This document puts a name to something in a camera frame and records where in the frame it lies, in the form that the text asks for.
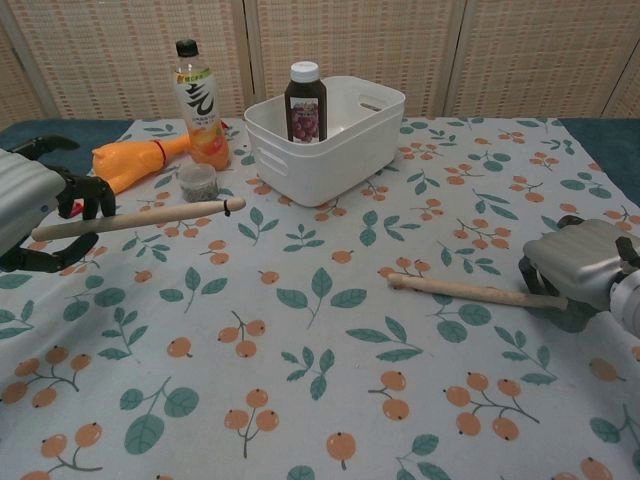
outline white plastic basket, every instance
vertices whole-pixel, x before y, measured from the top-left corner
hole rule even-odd
[[[391,162],[405,96],[356,77],[329,77],[327,139],[312,144],[287,139],[283,95],[245,112],[258,174],[294,202],[320,205]]]

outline orange rubber chicken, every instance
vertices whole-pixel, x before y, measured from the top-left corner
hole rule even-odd
[[[118,194],[188,149],[189,135],[173,140],[108,143],[93,150],[93,170]]]

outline floral tablecloth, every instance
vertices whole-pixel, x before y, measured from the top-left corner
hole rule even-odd
[[[397,158],[316,209],[264,184],[229,123],[219,181],[244,210],[102,234],[60,275],[0,274],[0,478],[638,477],[640,340],[608,313],[383,278],[524,289],[523,243],[566,213],[640,233],[559,122],[406,119]],[[181,203],[189,161],[119,213]]]

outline orange juice bottle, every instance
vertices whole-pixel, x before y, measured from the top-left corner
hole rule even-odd
[[[209,67],[200,63],[194,40],[179,40],[176,50],[174,90],[189,131],[191,156],[196,163],[224,170],[229,165],[229,145],[218,112],[216,81]]]

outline woven panel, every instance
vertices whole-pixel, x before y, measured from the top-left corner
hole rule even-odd
[[[611,114],[613,117],[640,118],[640,54],[636,53],[636,58],[633,70],[630,72],[630,80],[614,105]]]
[[[322,76],[354,75],[404,92],[408,115],[433,115],[453,2],[257,0],[267,97],[284,91],[293,62]]]
[[[223,115],[244,110],[231,7],[222,0],[9,0],[67,118],[179,116],[175,41],[198,42]]]
[[[445,114],[600,116],[635,41],[638,0],[475,3]]]
[[[11,51],[0,26],[0,130],[22,120],[42,118],[31,84]]]

